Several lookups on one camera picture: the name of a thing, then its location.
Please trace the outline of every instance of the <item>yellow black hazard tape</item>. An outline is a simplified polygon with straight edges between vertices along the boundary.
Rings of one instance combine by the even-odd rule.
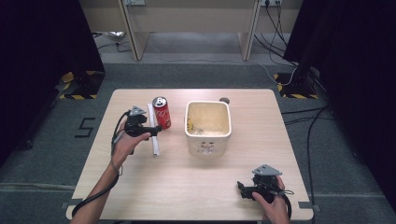
[[[99,91],[100,85],[102,84],[105,74],[95,73],[92,71],[86,71],[90,76],[91,82],[88,87],[78,86],[74,81],[72,73],[67,73],[62,77],[64,83],[63,92],[60,99],[72,99],[72,100],[90,100],[95,99],[97,92]]]
[[[72,100],[91,100],[95,99],[97,95],[73,95],[73,94],[62,94],[60,99],[72,99]]]
[[[279,75],[278,74],[275,74],[274,75],[274,78],[275,78],[275,81],[277,82],[277,83],[281,83],[281,81],[279,80]],[[285,98],[295,98],[295,99],[318,99],[318,96],[316,95],[316,94],[301,94],[300,92],[295,92],[295,93],[290,93],[290,92],[288,92],[288,93],[285,93],[285,88],[284,88],[284,86],[282,86],[282,85],[277,85],[277,89],[279,90],[279,94],[282,96],[282,97],[285,97]]]

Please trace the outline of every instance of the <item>black curtain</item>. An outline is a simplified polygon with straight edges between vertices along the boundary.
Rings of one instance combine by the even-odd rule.
[[[105,69],[78,0],[2,0],[0,36],[1,165],[62,75]]]
[[[396,2],[332,2],[304,0],[285,58],[319,70],[353,150],[396,211]],[[318,35],[323,22],[330,32]]]

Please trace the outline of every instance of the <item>human hand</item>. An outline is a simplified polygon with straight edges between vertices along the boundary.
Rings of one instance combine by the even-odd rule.
[[[143,140],[151,137],[151,133],[142,133],[137,137],[132,137],[124,132],[125,121],[120,125],[119,134],[122,134],[120,140],[114,147],[113,163],[117,169],[120,169],[126,158],[134,152],[134,148]]]
[[[277,175],[277,184],[282,190],[285,190],[285,185],[282,179]],[[264,214],[262,220],[269,219],[273,224],[289,224],[289,216],[285,200],[281,196],[275,196],[272,203],[268,203],[264,198],[257,192],[252,193],[253,198],[262,205]]]

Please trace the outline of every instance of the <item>human arm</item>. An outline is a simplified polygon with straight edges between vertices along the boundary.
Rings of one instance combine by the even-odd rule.
[[[121,168],[126,158],[134,151],[134,148],[141,141],[150,138],[150,133],[143,133],[137,137],[131,137],[126,133],[120,134],[122,134],[122,137],[115,145],[113,157],[111,158],[102,176],[93,187],[91,193],[88,195],[88,198],[110,186],[119,174],[118,170]],[[70,223],[97,223],[105,207],[109,192],[110,191],[82,206],[73,216]]]
[[[279,187],[284,190],[285,185],[282,179],[278,175],[276,179]],[[290,224],[286,202],[281,196],[276,195],[272,203],[265,201],[257,192],[253,192],[252,196],[264,209],[263,220],[269,219],[272,224]]]

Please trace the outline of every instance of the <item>wooden table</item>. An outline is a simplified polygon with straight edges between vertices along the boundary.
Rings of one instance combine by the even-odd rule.
[[[86,198],[110,160],[110,139],[122,113],[147,109],[156,96],[169,102],[172,126],[158,134],[160,156],[151,140],[142,142],[123,164],[101,219],[261,220],[257,202],[242,199],[237,181],[253,186],[252,170],[268,164],[281,171],[292,205],[292,220],[308,220],[312,209],[291,148],[275,94],[271,90],[116,90],[106,109],[73,199]],[[184,134],[186,105],[193,100],[230,99],[233,132],[226,152],[215,160],[193,157]],[[74,206],[67,209],[71,218]]]

